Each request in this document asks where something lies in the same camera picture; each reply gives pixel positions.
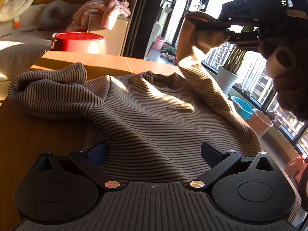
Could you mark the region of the right hand in brown glove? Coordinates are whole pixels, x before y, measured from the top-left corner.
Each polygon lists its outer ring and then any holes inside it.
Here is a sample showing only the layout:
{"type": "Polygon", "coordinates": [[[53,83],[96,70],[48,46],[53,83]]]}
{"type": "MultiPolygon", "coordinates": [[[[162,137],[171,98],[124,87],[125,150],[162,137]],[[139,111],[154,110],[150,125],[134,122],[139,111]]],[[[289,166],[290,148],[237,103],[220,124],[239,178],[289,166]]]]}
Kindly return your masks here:
{"type": "Polygon", "coordinates": [[[274,78],[274,89],[279,105],[297,120],[307,123],[307,39],[296,41],[291,52],[296,65],[286,74],[274,78]]]}

